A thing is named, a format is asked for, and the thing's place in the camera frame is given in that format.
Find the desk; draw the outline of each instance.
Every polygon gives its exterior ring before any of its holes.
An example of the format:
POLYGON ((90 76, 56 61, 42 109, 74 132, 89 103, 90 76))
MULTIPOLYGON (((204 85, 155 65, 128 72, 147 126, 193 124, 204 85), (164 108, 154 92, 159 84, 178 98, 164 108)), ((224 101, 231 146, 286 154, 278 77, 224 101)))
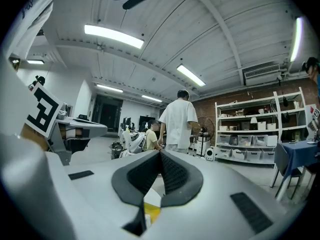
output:
MULTIPOLYGON (((283 176, 283 184, 279 191, 276 200, 279 202, 284 196, 286 189, 289 185, 291 172, 293 169, 297 169, 298 167, 310 166, 318 162, 315 158, 316 153, 319 151, 318 144, 308 144, 308 140, 299 141, 296 143, 278 143, 278 145, 282 145, 287 154, 289 155, 289 163, 285 174, 283 176)), ((277 163, 277 154, 274 155, 274 162, 277 163)), ((305 168, 303 168, 303 172, 301 177, 305 174, 305 168)))

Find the white corrugated ceiling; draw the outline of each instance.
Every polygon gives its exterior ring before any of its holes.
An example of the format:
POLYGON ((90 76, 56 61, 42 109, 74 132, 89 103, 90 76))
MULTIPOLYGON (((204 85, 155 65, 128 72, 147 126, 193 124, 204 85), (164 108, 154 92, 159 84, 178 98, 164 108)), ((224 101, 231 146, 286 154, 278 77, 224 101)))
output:
MULTIPOLYGON (((41 46, 49 55, 46 60, 59 58, 67 67, 86 67, 93 82, 122 87, 137 97, 146 93, 165 103, 174 100, 183 85, 195 98, 243 87, 231 44, 204 1, 147 0, 128 11, 122 9, 124 2, 54 0, 53 12, 43 28, 50 44, 47 48, 41 46), (144 44, 137 49, 86 35, 85 24, 124 32, 143 39, 144 44), (87 44, 91 44, 91 48, 81 48, 87 44), (120 55, 98 51, 100 46, 120 55), (178 72, 177 66, 181 63, 206 85, 195 86, 178 72)), ((290 0, 209 2, 231 34, 241 67, 270 61, 286 64, 292 48, 295 17, 300 16, 290 0)), ((319 53, 311 31, 304 32, 302 43, 292 73, 299 71, 302 60, 319 53)), ((32 47, 29 58, 34 57, 35 49, 40 48, 32 47)))

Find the hand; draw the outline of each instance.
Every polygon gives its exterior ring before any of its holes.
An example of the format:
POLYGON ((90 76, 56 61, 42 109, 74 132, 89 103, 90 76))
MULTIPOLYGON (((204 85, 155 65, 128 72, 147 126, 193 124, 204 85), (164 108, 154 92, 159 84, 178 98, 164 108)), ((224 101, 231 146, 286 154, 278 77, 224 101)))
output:
POLYGON ((158 139, 158 145, 161 147, 161 145, 164 143, 164 138, 163 137, 160 137, 158 139))

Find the ceiling light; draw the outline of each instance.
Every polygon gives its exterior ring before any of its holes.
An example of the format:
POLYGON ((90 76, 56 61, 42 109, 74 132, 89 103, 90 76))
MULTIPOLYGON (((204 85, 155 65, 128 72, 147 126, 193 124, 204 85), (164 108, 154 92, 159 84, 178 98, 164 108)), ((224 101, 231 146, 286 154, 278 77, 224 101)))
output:
POLYGON ((100 36, 104 38, 110 38, 113 40, 120 41, 122 43, 125 43, 130 46, 134 46, 136 48, 141 48, 142 45, 144 44, 143 40, 140 40, 138 38, 135 38, 131 35, 121 33, 119 31, 115 31, 112 29, 108 29, 105 27, 100 27, 100 26, 92 26, 92 25, 84 25, 84 32, 88 35, 95 35, 95 36, 100 36))
POLYGON ((97 84, 96 86, 98 86, 100 88, 105 88, 105 89, 108 89, 108 90, 111 90, 111 91, 119 92, 119 93, 123 93, 124 92, 123 90, 112 88, 112 87, 101 85, 101 84, 97 84))
POLYGON ((145 95, 142 95, 141 97, 142 97, 142 98, 149 99, 149 100, 153 100, 153 101, 155 101, 155 102, 162 102, 162 100, 160 100, 160 99, 152 98, 152 97, 145 96, 145 95))
POLYGON ((295 21, 295 38, 294 38, 294 47, 291 55, 290 62, 293 62, 298 54, 299 46, 301 42, 301 36, 302 36, 302 19, 297 18, 295 21))
POLYGON ((192 73, 190 70, 188 70, 185 66, 180 65, 176 68, 178 71, 180 71, 182 74, 190 78, 192 81, 194 81, 198 86, 202 87, 206 84, 201 81, 194 73, 192 73))
POLYGON ((29 59, 27 62, 30 64, 45 64, 44 61, 40 59, 29 59))

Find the chair leg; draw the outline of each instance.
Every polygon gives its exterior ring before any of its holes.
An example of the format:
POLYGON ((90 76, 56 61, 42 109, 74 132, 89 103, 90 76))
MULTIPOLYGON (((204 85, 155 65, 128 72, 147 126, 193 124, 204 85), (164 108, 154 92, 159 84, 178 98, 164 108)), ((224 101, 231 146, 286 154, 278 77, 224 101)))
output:
POLYGON ((289 184, 288 184, 288 187, 286 189, 288 189, 290 187, 291 179, 292 179, 292 177, 290 177, 289 184))
POLYGON ((303 178, 303 177, 301 177, 301 176, 299 177, 299 179, 298 179, 298 181, 297 181, 297 183, 296 183, 296 185, 295 185, 294 191, 293 191, 292 196, 291 196, 290 199, 294 198, 294 195, 295 195, 295 193, 296 193, 296 191, 297 191, 297 189, 298 189, 298 187, 299 187, 299 184, 300 184, 300 181, 301 181, 302 178, 303 178))
POLYGON ((276 198, 277 195, 279 194, 279 191, 280 191, 280 189, 281 189, 281 187, 282 187, 282 184, 283 184, 283 181, 281 182, 281 184, 280 184, 280 186, 279 186, 279 189, 278 189, 278 191, 277 191, 276 194, 275 194, 275 198, 276 198))
POLYGON ((275 186, 278 174, 279 174, 279 169, 276 169, 276 173, 275 173, 275 176, 273 177, 273 181, 272 181, 270 188, 273 188, 275 186))

